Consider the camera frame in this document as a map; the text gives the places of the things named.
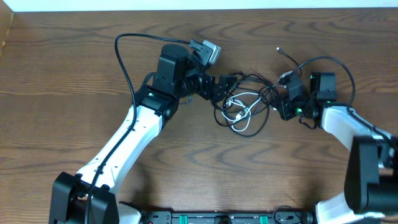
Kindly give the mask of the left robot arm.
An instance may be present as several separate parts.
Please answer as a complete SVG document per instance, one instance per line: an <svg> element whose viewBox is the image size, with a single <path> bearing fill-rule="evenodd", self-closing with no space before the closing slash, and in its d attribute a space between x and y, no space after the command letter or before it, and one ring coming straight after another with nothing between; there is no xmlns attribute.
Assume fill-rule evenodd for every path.
<svg viewBox="0 0 398 224"><path fill-rule="evenodd" d="M53 183L49 223L139 223L138 209L118 203L123 181L143 149L178 110L180 99L198 94L219 102L236 81L217 82L206 69L221 49L205 40L191 40L193 51L177 44L162 47L156 72L146 76L135 93L122 125L104 148L75 175L62 172Z"/></svg>

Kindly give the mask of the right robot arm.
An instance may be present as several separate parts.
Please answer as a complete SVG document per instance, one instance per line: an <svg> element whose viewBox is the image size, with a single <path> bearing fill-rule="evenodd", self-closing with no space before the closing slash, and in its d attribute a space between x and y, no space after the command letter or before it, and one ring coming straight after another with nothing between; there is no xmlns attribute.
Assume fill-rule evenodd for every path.
<svg viewBox="0 0 398 224"><path fill-rule="evenodd" d="M293 71L279 77L287 93L275 105L283 120L313 120L349 150L344 190L303 212L302 223L380 223L397 214L397 138L337 100L334 73L313 72L310 90Z"/></svg>

